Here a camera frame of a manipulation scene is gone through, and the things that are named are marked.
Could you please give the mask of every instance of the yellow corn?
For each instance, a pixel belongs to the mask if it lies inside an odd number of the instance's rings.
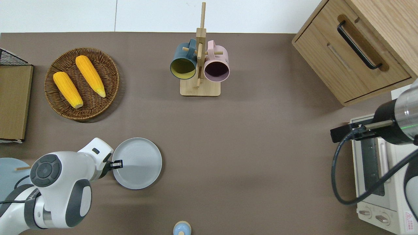
[[[105,87],[96,69],[87,56],[77,56],[76,65],[90,87],[101,97],[106,97]]]
[[[54,73],[53,79],[59,91],[61,91],[62,95],[73,108],[83,106],[83,100],[67,73]]]

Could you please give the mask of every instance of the mug rack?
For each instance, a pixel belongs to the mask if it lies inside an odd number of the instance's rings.
[[[205,23],[205,11],[206,3],[202,3],[202,13],[200,19],[200,28],[196,30],[196,55],[197,55],[197,65],[196,65],[196,74],[187,80],[180,80],[180,94],[183,96],[208,96],[216,97],[221,94],[221,83],[212,82],[206,79],[203,75],[203,68],[205,63],[206,51],[206,29],[204,27]],[[221,51],[216,51],[215,54],[222,54]]]

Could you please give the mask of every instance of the metal cylinder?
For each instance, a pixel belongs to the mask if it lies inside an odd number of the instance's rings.
[[[402,132],[414,140],[418,135],[418,86],[400,94],[395,103],[395,118]]]

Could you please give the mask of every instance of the oven knob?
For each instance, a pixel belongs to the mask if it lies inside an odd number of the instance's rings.
[[[360,215],[365,216],[368,219],[371,219],[372,218],[372,211],[368,207],[365,207],[362,210],[357,209],[357,213],[359,213]]]
[[[376,215],[376,219],[386,226],[390,224],[389,216],[386,213],[383,213],[383,215]]]
[[[362,215],[370,215],[370,211],[360,210],[359,211],[359,214],[362,214]]]

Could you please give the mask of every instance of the wire basket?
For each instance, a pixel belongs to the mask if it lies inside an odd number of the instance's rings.
[[[30,65],[27,61],[0,48],[0,65]]]

